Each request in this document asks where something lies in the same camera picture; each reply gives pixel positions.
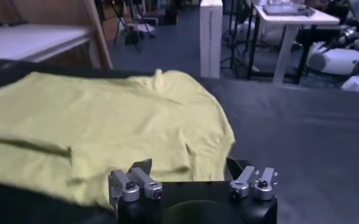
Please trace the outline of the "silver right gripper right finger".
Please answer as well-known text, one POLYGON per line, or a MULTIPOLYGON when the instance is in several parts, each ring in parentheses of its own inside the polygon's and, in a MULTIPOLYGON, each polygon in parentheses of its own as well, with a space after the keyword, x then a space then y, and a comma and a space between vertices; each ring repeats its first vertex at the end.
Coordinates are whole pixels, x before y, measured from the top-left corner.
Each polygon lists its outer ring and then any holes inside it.
POLYGON ((246 160, 226 158, 228 170, 233 178, 229 183, 231 196, 241 200, 252 195, 257 200, 270 200, 274 195, 274 187, 278 184, 278 172, 266 167, 260 172, 246 160))

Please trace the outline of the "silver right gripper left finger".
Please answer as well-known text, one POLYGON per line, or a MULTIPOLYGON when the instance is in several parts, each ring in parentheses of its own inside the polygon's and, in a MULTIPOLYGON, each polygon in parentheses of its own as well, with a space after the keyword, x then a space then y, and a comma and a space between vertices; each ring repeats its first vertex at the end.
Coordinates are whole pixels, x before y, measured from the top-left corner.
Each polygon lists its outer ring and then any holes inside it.
POLYGON ((114 210, 118 209, 120 200, 132 203, 143 195, 150 200, 161 200, 163 185, 150 177, 152 158, 134 162, 125 173, 113 170, 108 175, 109 203, 114 210))

